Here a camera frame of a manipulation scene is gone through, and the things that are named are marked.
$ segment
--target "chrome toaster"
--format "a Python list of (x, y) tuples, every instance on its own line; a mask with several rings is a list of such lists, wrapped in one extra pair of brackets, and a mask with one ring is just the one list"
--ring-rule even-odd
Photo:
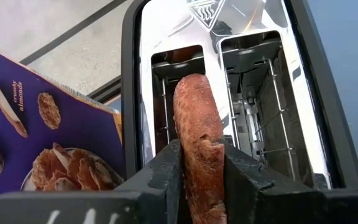
[[(332, 79), (331, 72), (328, 66), (323, 74), (315, 69), (324, 68), (318, 63), (325, 55), (319, 47), (317, 55), (310, 52), (314, 42), (305, 43), (301, 32), (313, 21), (301, 25), (295, 7), (299, 3), (284, 0), (132, 3), (124, 18), (121, 65), (128, 176), (177, 138), (175, 86), (186, 75), (202, 73), (226, 141), (310, 187), (358, 187), (336, 87), (319, 85), (322, 75)], [(308, 38), (318, 44), (312, 34)], [(353, 156), (346, 163), (344, 153)]]

